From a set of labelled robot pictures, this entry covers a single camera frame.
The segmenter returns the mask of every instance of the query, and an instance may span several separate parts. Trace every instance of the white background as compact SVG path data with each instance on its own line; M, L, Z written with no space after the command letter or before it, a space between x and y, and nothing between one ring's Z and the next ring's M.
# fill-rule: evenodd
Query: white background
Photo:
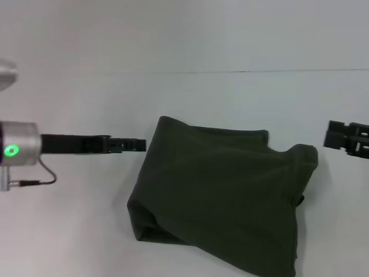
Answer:
M2 0L19 82L1 120L150 142L161 115L267 129L319 167L298 208L303 277L369 276L369 161L322 148L329 120L369 123L367 1ZM251 276L190 246L137 242L126 208L145 154L46 156L57 184L0 194L0 274ZM14 178L48 178L41 168Z

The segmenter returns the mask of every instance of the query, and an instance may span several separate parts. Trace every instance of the green led light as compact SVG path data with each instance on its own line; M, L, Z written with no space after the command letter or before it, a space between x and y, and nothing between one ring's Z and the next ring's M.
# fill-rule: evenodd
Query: green led light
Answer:
M18 152L19 152L18 145L12 144L12 145L5 148L4 155L7 156L7 157L12 157L12 156L18 154Z

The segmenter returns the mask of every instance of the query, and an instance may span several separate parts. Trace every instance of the green fabric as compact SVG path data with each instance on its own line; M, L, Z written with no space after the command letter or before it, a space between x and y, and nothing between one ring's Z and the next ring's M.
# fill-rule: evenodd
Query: green fabric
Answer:
M318 153L302 144L276 152L268 137L161 117L128 202L136 239L197 246L263 277L295 276L295 209Z

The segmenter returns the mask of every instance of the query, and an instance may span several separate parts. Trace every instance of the folded cloth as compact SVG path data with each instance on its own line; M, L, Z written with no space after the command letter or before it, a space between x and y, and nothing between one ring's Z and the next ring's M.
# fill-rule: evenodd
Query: folded cloth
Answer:
M139 241L185 244L262 277L295 276L295 209L317 150L268 147L269 133L161 117L128 201Z

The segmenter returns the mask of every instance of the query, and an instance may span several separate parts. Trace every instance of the white wall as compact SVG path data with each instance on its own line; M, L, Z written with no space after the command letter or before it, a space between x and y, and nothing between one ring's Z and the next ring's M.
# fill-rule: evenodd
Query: white wall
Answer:
M169 115L267 129L276 150L315 145L320 165L298 213L298 276L369 276L369 161L321 148L329 120L369 123L369 72L348 70L369 69L368 8L3 0L0 56L18 63L20 80L1 93L0 118L37 122L43 133L150 141ZM250 276L196 248L135 241L126 201L144 157L47 156L57 184L0 194L1 276ZM38 167L13 174L48 177Z

